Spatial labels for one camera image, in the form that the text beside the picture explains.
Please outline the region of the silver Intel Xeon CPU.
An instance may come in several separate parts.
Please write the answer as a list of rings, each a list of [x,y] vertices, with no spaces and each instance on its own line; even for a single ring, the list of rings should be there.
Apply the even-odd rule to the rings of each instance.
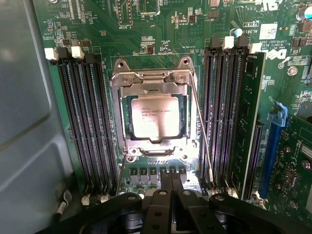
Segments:
[[[146,97],[131,101],[132,126],[136,138],[158,140],[180,133],[177,97]]]

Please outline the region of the short dark locking lever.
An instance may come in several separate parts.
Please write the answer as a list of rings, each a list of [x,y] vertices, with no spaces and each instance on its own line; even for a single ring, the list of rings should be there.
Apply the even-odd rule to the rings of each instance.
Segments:
[[[119,176],[118,176],[118,181],[117,181],[117,188],[116,188],[115,197],[119,196],[119,190],[120,190],[121,181],[123,178],[123,173],[124,173],[124,169],[125,169],[125,162],[126,162],[127,157],[128,157],[128,154],[127,153],[124,154],[122,157],[122,163],[118,164]]]

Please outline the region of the black expansion slot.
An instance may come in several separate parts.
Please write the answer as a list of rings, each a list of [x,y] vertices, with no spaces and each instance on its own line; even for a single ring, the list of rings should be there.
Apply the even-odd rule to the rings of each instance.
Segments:
[[[248,166],[248,171],[247,171],[245,190],[243,194],[244,200],[249,200],[252,195],[254,176],[255,176],[256,166],[258,162],[258,154],[259,154],[259,148],[261,145],[263,129],[264,129],[264,125],[260,121],[257,121],[255,124],[255,130],[253,134],[252,149],[251,149],[251,155],[250,155],[249,166]]]

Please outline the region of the long silver locking lever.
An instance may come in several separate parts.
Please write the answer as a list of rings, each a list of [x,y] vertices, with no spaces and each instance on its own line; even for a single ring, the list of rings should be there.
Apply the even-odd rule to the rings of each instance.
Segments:
[[[211,160],[210,160],[210,153],[209,153],[209,145],[208,145],[208,140],[207,140],[207,135],[206,135],[206,131],[205,131],[205,125],[202,119],[202,114],[200,111],[200,105],[199,105],[199,99],[198,99],[198,93],[195,87],[195,79],[194,79],[194,75],[190,76],[190,83],[192,86],[192,91],[193,91],[193,95],[195,98],[195,104],[196,104],[196,109],[197,109],[197,113],[198,113],[198,117],[199,117],[199,121],[200,121],[200,127],[201,127],[201,133],[202,133],[202,137],[203,137],[203,141],[204,141],[204,148],[206,150],[206,159],[207,159],[207,163],[209,166],[209,179],[210,182],[214,182],[214,176],[213,176],[213,170],[212,170],[212,165],[211,165]]]

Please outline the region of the blue expansion slot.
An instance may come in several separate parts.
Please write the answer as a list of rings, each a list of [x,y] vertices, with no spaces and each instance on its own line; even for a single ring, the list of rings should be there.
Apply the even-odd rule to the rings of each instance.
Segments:
[[[277,110],[269,116],[271,124],[258,188],[259,195],[262,199],[268,197],[270,178],[273,171],[279,138],[282,129],[286,126],[288,118],[288,108],[279,101],[274,100],[273,102]]]

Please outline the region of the green expansion card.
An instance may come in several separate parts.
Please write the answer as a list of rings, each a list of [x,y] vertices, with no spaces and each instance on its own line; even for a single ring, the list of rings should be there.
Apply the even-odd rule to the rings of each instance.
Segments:
[[[290,116],[264,202],[266,210],[312,226],[312,123]]]

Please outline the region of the green Dell motherboard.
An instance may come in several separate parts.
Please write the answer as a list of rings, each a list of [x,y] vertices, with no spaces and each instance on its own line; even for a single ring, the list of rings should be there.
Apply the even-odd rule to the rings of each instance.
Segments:
[[[234,44],[246,46],[242,63],[231,196],[243,199],[255,124],[264,125],[249,203],[265,208],[258,188],[275,101],[295,116],[312,102],[312,19],[299,21],[300,8],[312,0],[33,0],[46,47],[78,46],[85,54],[101,55],[113,146],[118,164],[128,154],[119,195],[144,197],[160,188],[162,172],[183,174],[184,187],[205,196],[200,166],[200,121],[190,83],[194,75],[202,114],[203,54],[212,37],[221,46],[231,30],[243,35]],[[259,40],[261,24],[277,23],[275,39]],[[136,138],[131,101],[135,98],[177,97],[180,133],[158,140]],[[88,193],[84,208],[115,195]]]

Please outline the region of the white barcode sticker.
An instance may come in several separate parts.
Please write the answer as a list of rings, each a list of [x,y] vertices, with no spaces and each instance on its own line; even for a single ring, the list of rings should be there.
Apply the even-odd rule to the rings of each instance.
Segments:
[[[275,39],[277,26],[277,23],[261,24],[259,40]]]

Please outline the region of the large silver capacitor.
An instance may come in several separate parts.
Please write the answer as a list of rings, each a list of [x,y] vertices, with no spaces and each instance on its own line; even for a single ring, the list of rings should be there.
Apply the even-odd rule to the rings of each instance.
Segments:
[[[312,19],[312,6],[300,8],[296,14],[299,21]]]

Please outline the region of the grey computer case wall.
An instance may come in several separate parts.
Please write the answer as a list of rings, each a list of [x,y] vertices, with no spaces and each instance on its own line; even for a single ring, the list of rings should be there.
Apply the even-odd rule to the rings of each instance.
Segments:
[[[0,234],[52,225],[75,184],[32,0],[0,0]]]

